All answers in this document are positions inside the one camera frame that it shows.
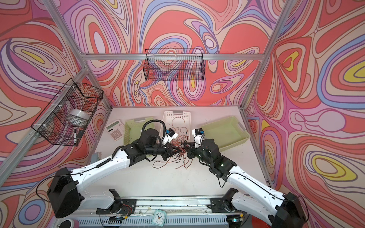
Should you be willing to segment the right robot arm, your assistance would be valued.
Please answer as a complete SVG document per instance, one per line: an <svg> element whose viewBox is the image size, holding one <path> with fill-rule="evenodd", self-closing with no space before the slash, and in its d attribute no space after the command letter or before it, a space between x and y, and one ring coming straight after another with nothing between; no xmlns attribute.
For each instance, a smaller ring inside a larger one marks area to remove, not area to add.
<svg viewBox="0 0 365 228"><path fill-rule="evenodd" d="M183 146L188 158L197 158L217 179L234 186L233 195L226 200L227 211L244 211L272 228L302 228L308 222L298 196L279 192L247 174L220 153L213 139Z"/></svg>

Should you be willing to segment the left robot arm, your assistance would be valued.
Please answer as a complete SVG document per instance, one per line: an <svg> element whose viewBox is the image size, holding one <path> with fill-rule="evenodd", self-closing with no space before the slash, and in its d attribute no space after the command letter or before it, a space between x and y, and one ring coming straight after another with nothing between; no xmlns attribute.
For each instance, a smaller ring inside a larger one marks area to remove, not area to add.
<svg viewBox="0 0 365 228"><path fill-rule="evenodd" d="M166 129L162 120L147 121L142 126L138 139L131 144L117 147L111 156L78 169L58 170L51 177L46 201L50 203L56 218L67 217L86 201L82 191L98 180L148 160L148 155L161 156L167 161L169 157L180 153L181 150L171 144L177 138L178 133L172 128Z"/></svg>

